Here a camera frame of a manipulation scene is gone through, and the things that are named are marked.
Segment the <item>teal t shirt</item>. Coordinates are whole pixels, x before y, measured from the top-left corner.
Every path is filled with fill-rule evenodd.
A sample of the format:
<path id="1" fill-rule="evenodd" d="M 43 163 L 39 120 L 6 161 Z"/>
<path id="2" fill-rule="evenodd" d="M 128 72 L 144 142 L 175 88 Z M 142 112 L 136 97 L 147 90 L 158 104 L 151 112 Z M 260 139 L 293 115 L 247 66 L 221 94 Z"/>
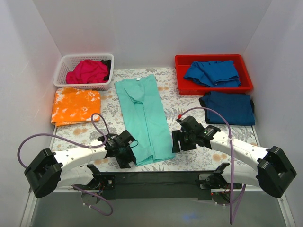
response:
<path id="1" fill-rule="evenodd" d="M 138 141 L 132 148 L 138 166 L 168 160 L 172 152 L 169 130 L 156 78 L 124 79 L 115 83 L 126 130 Z"/>

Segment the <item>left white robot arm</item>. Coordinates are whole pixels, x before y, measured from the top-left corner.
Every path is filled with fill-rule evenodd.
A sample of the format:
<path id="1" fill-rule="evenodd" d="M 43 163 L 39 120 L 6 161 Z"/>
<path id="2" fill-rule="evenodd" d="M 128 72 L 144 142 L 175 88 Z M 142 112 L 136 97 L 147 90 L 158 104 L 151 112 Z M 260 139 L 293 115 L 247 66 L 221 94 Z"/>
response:
<path id="1" fill-rule="evenodd" d="M 64 150 L 41 150 L 25 169 L 25 176 L 36 198 L 55 189 L 78 186 L 84 190 L 112 190 L 116 177 L 103 174 L 92 161 L 114 157 L 121 169 L 136 163 L 132 143 L 137 140 L 127 131 L 119 135 L 101 136 L 88 145 Z"/>

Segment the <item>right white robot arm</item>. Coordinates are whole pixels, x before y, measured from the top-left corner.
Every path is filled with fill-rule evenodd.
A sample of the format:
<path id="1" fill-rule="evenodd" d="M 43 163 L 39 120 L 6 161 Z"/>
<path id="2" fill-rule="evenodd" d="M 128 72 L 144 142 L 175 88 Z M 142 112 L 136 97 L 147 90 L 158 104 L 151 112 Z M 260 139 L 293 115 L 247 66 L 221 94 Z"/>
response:
<path id="1" fill-rule="evenodd" d="M 236 167 L 232 163 L 220 164 L 209 176 L 199 178 L 198 182 L 208 188 L 224 188 L 231 183 L 259 186 L 274 198 L 281 198 L 288 186 L 297 176 L 285 152 L 277 147 L 263 148 L 238 139 L 230 139 L 219 128 L 203 127 L 194 117 L 184 119 L 179 116 L 180 130 L 172 132 L 174 153 L 206 147 L 225 153 L 231 160 L 239 160 L 245 166 Z"/>

